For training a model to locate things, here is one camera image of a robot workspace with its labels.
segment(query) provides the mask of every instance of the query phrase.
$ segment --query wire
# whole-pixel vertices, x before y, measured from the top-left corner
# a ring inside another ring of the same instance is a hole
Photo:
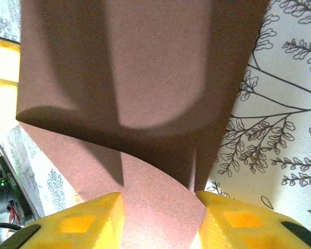
[[[9,214],[9,223],[10,224],[13,224],[13,220],[14,220],[14,212],[12,211],[12,209],[10,210],[10,214]],[[9,231],[10,231],[10,229],[7,229],[7,232],[6,232],[6,237],[8,237],[9,236]]]
[[[20,227],[18,225],[10,224],[10,223],[0,223],[0,228],[7,228],[10,230],[14,230],[14,231],[18,231],[18,230],[22,229],[22,227]]]
[[[11,208],[11,210],[13,211],[13,213],[14,213],[15,216],[16,216],[17,224],[19,224],[19,223],[20,223],[20,217],[17,215],[17,213],[16,213],[16,211],[15,211],[13,205],[12,205],[10,208]]]

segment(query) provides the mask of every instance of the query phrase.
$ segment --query yellow plastic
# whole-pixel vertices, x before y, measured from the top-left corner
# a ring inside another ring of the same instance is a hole
[[[19,81],[20,45],[0,39],[0,79]]]
[[[207,207],[191,249],[308,249],[281,222],[295,220],[248,203],[198,191]]]
[[[16,99],[17,83],[0,79],[0,137],[18,125]]]
[[[21,248],[117,249],[123,221],[122,193],[109,193],[28,224],[41,229]]]

